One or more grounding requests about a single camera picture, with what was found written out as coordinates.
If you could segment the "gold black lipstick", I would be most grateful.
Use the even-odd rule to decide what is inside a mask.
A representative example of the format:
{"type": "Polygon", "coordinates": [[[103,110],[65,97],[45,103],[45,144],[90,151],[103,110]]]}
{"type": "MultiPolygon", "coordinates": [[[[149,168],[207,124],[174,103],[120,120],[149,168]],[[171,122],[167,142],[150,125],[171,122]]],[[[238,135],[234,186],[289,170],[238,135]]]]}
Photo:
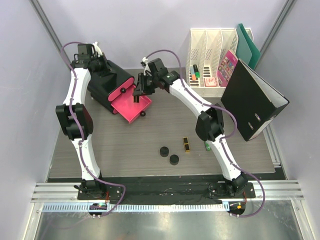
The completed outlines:
{"type": "Polygon", "coordinates": [[[133,102],[134,102],[134,103],[139,103],[139,102],[140,102],[139,96],[134,96],[134,97],[133,97],[133,102]]]}
{"type": "Polygon", "coordinates": [[[188,153],[190,151],[189,140],[187,137],[183,137],[182,140],[183,140],[184,151],[188,153]]]}

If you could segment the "black drawer cabinet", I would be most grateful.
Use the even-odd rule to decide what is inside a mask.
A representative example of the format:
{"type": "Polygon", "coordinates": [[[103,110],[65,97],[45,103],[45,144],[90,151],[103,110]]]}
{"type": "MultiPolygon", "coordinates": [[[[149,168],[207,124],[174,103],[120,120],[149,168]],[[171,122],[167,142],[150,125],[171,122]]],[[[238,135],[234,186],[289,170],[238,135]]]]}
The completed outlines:
{"type": "Polygon", "coordinates": [[[107,67],[104,70],[90,71],[91,79],[87,89],[94,100],[112,114],[117,114],[116,110],[112,107],[112,102],[108,101],[108,96],[127,79],[134,76],[111,60],[107,60],[107,63],[111,69],[110,71],[108,71],[107,67]]]}

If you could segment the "green lip balm tube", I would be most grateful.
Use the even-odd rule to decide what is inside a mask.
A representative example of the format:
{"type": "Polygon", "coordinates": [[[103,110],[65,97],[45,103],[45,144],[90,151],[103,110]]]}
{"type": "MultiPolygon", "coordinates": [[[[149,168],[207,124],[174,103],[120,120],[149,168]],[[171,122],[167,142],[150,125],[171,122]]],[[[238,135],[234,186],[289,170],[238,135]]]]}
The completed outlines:
{"type": "Polygon", "coordinates": [[[210,151],[211,150],[211,147],[209,146],[209,144],[207,142],[204,142],[204,145],[205,145],[206,151],[210,151]]]}

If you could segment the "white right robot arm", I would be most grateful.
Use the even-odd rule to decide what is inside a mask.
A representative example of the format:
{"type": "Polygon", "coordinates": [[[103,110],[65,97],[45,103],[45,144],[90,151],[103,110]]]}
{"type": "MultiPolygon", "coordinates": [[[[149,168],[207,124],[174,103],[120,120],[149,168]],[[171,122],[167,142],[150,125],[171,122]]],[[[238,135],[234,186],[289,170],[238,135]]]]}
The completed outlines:
{"type": "Polygon", "coordinates": [[[160,58],[149,61],[143,58],[143,72],[138,74],[136,88],[133,90],[133,102],[155,93],[160,88],[179,99],[197,118],[195,132],[206,142],[214,153],[222,170],[226,193],[233,198],[243,193],[247,177],[228,147],[225,131],[223,108],[213,105],[198,95],[176,71],[168,71],[160,58]]]}

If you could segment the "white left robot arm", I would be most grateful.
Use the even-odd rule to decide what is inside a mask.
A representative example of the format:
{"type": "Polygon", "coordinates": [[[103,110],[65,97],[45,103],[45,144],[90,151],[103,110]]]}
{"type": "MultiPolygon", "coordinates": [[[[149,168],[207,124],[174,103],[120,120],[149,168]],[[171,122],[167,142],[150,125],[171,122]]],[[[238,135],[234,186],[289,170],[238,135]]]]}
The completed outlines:
{"type": "Polygon", "coordinates": [[[81,168],[78,190],[81,199],[103,199],[107,186],[96,162],[92,146],[93,120],[85,107],[87,88],[91,80],[90,64],[98,61],[102,52],[91,43],[72,41],[62,46],[61,56],[70,68],[70,85],[61,105],[55,107],[61,130],[72,142],[81,168]]]}

